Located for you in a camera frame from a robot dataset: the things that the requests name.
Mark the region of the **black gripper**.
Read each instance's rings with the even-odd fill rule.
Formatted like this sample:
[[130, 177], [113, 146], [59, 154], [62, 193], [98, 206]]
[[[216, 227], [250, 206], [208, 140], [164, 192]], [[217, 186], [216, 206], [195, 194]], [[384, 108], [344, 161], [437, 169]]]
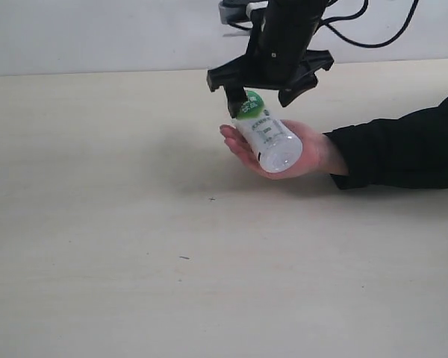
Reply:
[[266, 9], [252, 12], [245, 53], [207, 74], [210, 91], [224, 87], [232, 119], [248, 100], [244, 87], [279, 90], [279, 103], [287, 107], [318, 85], [314, 73], [330, 70], [334, 58], [308, 47], [328, 6], [328, 1], [268, 1]]

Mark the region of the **person's open hand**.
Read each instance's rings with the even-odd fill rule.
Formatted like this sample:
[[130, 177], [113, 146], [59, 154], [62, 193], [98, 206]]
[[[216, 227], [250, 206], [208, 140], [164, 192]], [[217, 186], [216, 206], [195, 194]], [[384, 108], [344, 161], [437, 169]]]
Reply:
[[260, 167], [251, 147], [236, 128], [221, 125], [220, 133], [229, 150], [246, 168], [270, 180], [297, 178], [314, 172], [340, 176], [349, 174], [343, 156], [325, 134], [318, 133], [301, 122], [283, 120], [283, 124], [301, 139], [303, 152], [292, 167], [280, 173], [265, 172]]

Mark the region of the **black sleeved forearm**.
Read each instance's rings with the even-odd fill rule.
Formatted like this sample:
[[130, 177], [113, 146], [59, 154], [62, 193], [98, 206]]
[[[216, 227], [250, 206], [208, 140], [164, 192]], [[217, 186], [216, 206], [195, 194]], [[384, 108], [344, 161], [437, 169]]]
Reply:
[[448, 188], [448, 97], [399, 119], [375, 119], [326, 136], [348, 169], [332, 177], [339, 189]]

